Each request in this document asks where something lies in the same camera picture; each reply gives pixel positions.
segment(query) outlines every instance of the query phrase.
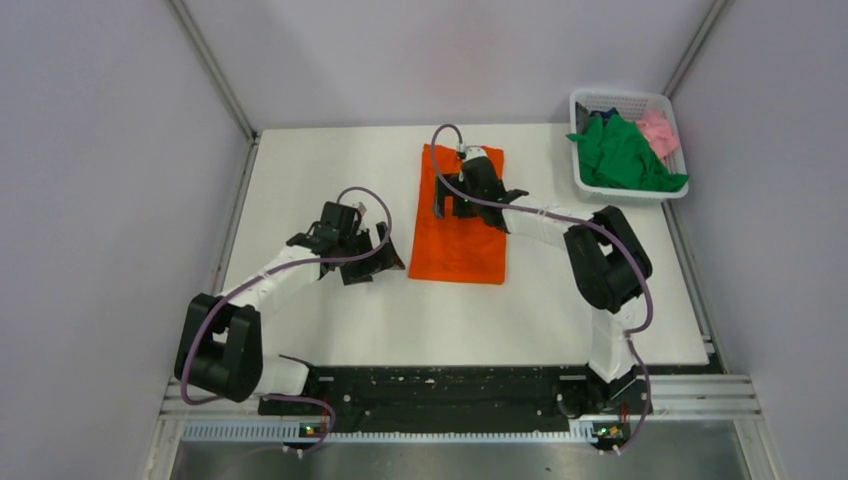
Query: metal floor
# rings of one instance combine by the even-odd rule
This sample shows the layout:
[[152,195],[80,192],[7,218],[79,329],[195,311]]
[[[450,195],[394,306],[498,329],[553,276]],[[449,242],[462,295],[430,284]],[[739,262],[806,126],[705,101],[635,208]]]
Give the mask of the metal floor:
[[266,451],[216,477],[257,446],[184,442],[171,479],[749,479],[732,422],[651,422],[620,458],[576,444],[335,444],[303,460]]

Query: green cloth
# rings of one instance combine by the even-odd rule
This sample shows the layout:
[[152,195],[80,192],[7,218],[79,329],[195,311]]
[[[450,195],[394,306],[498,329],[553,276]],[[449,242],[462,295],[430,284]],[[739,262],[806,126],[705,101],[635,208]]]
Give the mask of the green cloth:
[[592,117],[586,133],[572,133],[577,143],[580,179],[593,187],[676,192],[689,175],[669,173],[651,145],[633,122],[613,115],[604,125],[601,117]]

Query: pink cloth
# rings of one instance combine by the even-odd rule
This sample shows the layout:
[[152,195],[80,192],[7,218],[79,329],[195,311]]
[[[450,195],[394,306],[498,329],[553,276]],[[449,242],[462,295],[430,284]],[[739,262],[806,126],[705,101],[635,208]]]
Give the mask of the pink cloth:
[[641,120],[636,121],[636,125],[660,159],[665,158],[680,146],[680,141],[671,129],[671,124],[658,110],[645,110],[645,114],[642,115]]

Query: black mounting base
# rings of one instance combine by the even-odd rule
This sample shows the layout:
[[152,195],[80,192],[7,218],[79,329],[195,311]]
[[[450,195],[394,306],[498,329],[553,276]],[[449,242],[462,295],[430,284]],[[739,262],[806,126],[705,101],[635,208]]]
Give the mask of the black mounting base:
[[[606,401],[593,382],[587,367],[313,367],[303,395],[332,405],[339,433],[557,432],[569,417],[617,414],[620,402],[641,411],[643,381]],[[259,404],[259,415],[322,414],[309,404]]]

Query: clothing pile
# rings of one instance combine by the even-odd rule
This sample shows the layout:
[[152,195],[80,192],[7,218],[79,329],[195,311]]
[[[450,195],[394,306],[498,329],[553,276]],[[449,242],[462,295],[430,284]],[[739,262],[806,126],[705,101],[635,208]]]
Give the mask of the clothing pile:
[[663,160],[680,147],[662,112],[647,110],[641,120],[628,122],[615,108],[589,113],[576,105],[580,179],[594,187],[677,192],[688,175],[670,173]]

